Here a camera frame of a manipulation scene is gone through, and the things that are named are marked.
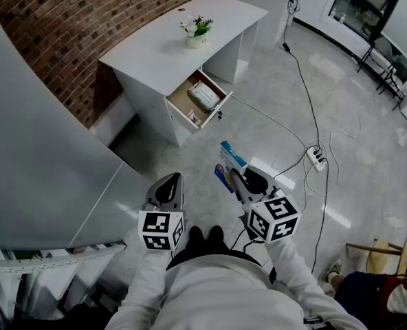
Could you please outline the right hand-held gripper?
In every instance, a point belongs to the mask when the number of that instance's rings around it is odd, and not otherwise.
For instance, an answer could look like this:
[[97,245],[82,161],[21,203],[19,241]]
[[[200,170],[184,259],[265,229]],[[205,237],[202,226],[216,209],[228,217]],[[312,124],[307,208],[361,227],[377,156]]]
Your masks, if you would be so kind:
[[245,213],[241,220],[251,240],[273,243],[295,233],[300,221],[300,208],[292,195],[278,190],[271,175],[255,166],[248,166],[243,176],[235,168],[231,169],[230,176],[239,201],[250,201],[250,193],[269,195],[242,206]]

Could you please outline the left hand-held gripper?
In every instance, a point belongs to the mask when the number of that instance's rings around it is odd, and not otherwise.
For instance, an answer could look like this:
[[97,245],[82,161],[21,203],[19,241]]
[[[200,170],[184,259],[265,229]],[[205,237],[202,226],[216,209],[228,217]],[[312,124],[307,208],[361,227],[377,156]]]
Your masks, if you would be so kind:
[[185,231],[183,200],[181,173],[164,176],[149,188],[138,217],[138,234],[148,250],[177,249]]

